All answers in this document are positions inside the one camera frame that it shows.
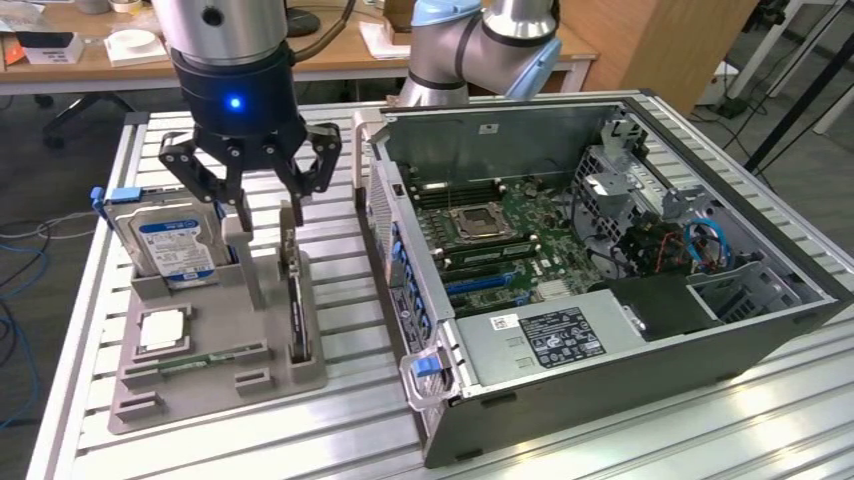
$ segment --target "motherboard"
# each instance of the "motherboard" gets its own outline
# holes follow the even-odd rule
[[[570,228],[567,187],[562,174],[410,185],[458,318],[585,293],[602,281]]]

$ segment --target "cpu socket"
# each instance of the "cpu socket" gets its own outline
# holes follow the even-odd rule
[[[457,231],[466,242],[494,240],[514,233],[495,203],[455,208],[450,212]]]

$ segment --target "paper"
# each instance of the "paper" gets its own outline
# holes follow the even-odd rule
[[[382,24],[359,22],[359,32],[374,58],[378,60],[410,58],[410,46],[391,43]]]

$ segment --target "blue hard drive label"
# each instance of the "blue hard drive label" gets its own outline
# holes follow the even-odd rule
[[[160,275],[188,285],[210,277],[216,268],[208,246],[199,242],[202,226],[198,220],[150,223],[139,227],[148,253]]]

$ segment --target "aluminum work table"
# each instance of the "aluminum work table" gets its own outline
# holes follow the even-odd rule
[[[542,98],[573,98],[547,95]],[[854,289],[854,261],[654,97],[637,96],[774,224]],[[131,262],[98,226],[30,479],[850,478],[854,476],[854,309],[779,348],[734,380],[647,404],[450,467],[422,466],[351,198],[351,115],[378,103],[302,109],[335,121],[343,155],[299,229],[311,256],[330,374],[318,391],[122,436],[107,430],[130,297]],[[128,122],[110,187],[176,184],[156,154],[188,113]],[[695,182],[655,139],[650,161],[675,186]],[[203,156],[208,165],[214,160]],[[303,147],[300,164],[311,161]],[[212,171],[223,175],[223,167]],[[272,172],[246,175],[254,255],[279,240],[286,191]]]

